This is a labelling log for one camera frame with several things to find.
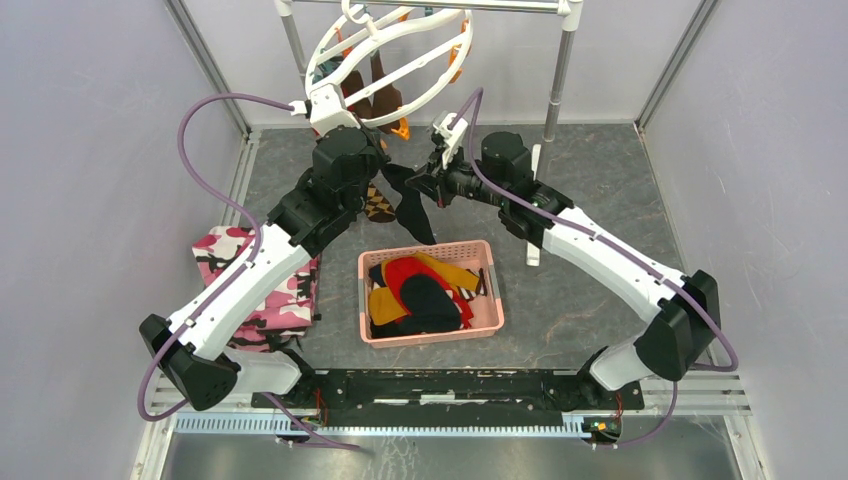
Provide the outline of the black sock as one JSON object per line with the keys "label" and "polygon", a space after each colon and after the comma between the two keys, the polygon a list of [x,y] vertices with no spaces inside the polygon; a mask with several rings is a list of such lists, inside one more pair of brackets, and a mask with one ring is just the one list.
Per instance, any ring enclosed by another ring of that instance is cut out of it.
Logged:
{"label": "black sock", "polygon": [[437,241],[423,207],[421,194],[407,185],[415,171],[409,167],[388,163],[383,166],[381,172],[391,188],[401,195],[401,201],[395,208],[398,223],[419,243],[435,245]]}

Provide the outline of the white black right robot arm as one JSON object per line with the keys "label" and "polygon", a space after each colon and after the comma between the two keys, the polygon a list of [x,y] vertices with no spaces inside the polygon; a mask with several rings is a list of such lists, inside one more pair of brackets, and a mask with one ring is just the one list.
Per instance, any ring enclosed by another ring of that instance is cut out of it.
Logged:
{"label": "white black right robot arm", "polygon": [[656,376],[679,381],[696,368],[720,328],[716,279],[665,266],[599,227],[574,202],[536,179],[520,135],[487,135],[471,160],[451,137],[434,133],[427,163],[408,186],[446,207],[456,197],[498,208],[506,230],[589,274],[646,324],[633,339],[602,348],[582,367],[580,400],[602,408],[625,385]]}

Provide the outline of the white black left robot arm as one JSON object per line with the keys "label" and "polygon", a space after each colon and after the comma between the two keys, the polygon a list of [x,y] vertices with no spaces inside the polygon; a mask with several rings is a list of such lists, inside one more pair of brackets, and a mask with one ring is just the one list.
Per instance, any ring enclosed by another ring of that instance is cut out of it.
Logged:
{"label": "white black left robot arm", "polygon": [[320,137],[311,168],[224,272],[168,317],[151,314],[141,322],[153,358],[145,375],[161,371],[181,394],[178,405],[196,411],[236,391],[276,393],[290,407],[306,405],[314,381],[287,354],[235,350],[228,343],[261,301],[349,228],[364,210],[368,184],[388,161],[372,129],[339,126]]}

